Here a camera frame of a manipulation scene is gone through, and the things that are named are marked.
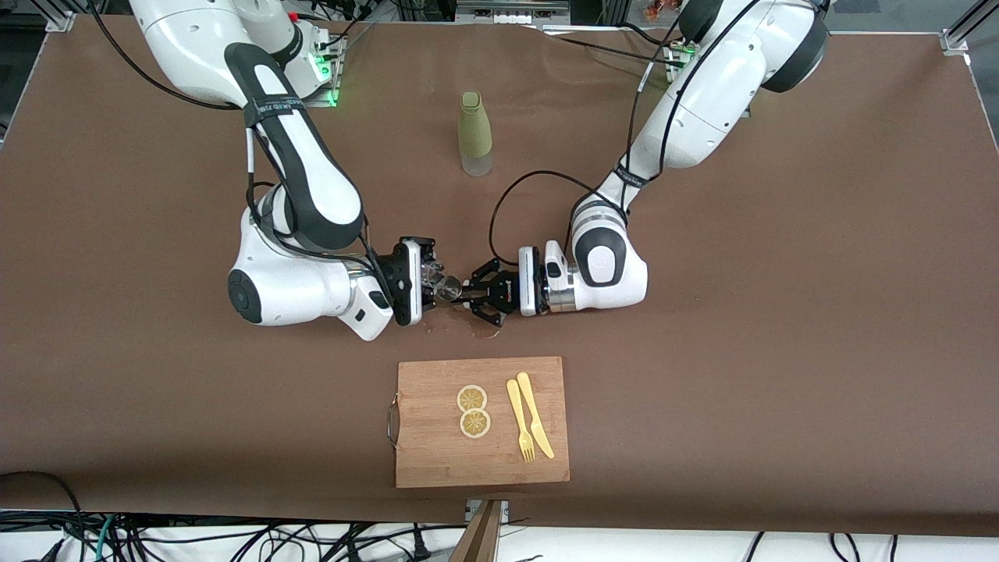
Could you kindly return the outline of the liquid spill puddle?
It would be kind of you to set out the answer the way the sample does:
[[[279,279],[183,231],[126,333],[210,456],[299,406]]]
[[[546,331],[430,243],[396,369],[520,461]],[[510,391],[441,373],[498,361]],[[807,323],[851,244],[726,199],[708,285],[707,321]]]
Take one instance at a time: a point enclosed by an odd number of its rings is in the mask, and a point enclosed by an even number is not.
[[[500,333],[500,327],[485,322],[460,306],[443,306],[424,313],[421,327],[427,333],[474,337],[477,340],[492,340]]]

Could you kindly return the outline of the yellow plastic knife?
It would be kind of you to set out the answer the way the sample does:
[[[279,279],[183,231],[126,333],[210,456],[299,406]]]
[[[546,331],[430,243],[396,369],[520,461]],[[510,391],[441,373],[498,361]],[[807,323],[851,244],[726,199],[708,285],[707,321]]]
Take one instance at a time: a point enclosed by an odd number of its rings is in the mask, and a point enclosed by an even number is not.
[[[534,389],[532,389],[529,374],[527,372],[518,373],[517,384],[518,387],[520,387],[522,399],[524,399],[525,404],[528,406],[528,411],[531,413],[531,424],[529,425],[529,430],[531,430],[532,437],[534,437],[536,445],[539,446],[543,454],[545,454],[547,458],[553,458],[554,451],[552,445],[549,443],[549,438],[547,438],[542,420],[540,420],[538,406],[536,406],[535,402]]]

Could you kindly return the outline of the yellow plastic fork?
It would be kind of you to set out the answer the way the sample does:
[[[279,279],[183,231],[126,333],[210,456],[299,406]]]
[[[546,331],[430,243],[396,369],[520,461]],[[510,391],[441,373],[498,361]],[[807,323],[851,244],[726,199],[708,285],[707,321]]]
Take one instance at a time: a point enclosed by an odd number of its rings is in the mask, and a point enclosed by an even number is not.
[[[529,434],[527,421],[524,419],[524,405],[522,404],[520,384],[515,379],[509,379],[506,383],[507,395],[509,395],[511,409],[513,409],[515,423],[517,423],[518,447],[524,462],[533,462],[535,459],[534,439]]]

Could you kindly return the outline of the wooden cutting board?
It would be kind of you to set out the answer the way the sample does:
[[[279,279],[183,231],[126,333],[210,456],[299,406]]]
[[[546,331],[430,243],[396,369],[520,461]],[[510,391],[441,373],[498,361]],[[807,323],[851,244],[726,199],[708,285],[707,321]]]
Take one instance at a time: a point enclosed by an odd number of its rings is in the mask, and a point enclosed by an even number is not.
[[[520,372],[529,374],[553,458],[547,458],[534,441],[534,461],[522,459],[506,388],[507,380],[517,380]],[[456,403],[457,392],[471,384],[488,394],[485,411],[492,420],[489,433],[478,439],[464,437],[459,427],[463,412]],[[522,404],[531,434],[531,413],[524,399]],[[570,480],[560,357],[402,362],[397,366],[393,406],[397,488],[517,486]]]

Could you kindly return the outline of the aluminium frame profile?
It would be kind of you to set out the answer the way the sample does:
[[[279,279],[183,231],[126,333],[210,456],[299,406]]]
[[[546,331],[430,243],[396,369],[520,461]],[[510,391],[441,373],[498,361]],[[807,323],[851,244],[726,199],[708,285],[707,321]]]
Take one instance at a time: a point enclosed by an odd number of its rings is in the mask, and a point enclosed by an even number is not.
[[[999,14],[999,0],[974,0],[956,21],[940,34],[941,47],[947,55],[968,51],[968,40],[992,15]]]

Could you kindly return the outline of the grey power strip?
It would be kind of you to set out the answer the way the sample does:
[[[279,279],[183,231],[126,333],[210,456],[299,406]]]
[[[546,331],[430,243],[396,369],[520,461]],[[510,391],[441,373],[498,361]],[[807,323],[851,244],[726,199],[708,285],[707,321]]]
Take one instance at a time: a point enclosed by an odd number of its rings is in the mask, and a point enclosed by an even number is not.
[[[571,25],[570,0],[456,0],[457,23]]]

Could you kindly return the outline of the green sleeved glass bottle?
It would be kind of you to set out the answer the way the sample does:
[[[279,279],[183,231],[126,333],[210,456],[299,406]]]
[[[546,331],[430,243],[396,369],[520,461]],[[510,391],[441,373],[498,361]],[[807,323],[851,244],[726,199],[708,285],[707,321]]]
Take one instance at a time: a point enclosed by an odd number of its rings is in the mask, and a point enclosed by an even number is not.
[[[459,118],[459,153],[461,167],[471,177],[482,177],[492,170],[492,129],[484,100],[478,91],[461,94]]]

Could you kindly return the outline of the brown table cover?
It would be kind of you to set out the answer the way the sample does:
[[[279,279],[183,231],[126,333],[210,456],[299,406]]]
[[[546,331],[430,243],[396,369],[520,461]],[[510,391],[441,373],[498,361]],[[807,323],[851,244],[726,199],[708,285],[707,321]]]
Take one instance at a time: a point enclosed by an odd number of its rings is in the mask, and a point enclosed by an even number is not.
[[[231,307],[236,112],[157,91],[87,17],[0,150],[0,473],[92,511],[457,521],[395,488],[402,361],[563,358],[571,479],[532,525],[999,535],[999,152],[928,34],[837,35],[636,198],[638,305],[492,340]]]

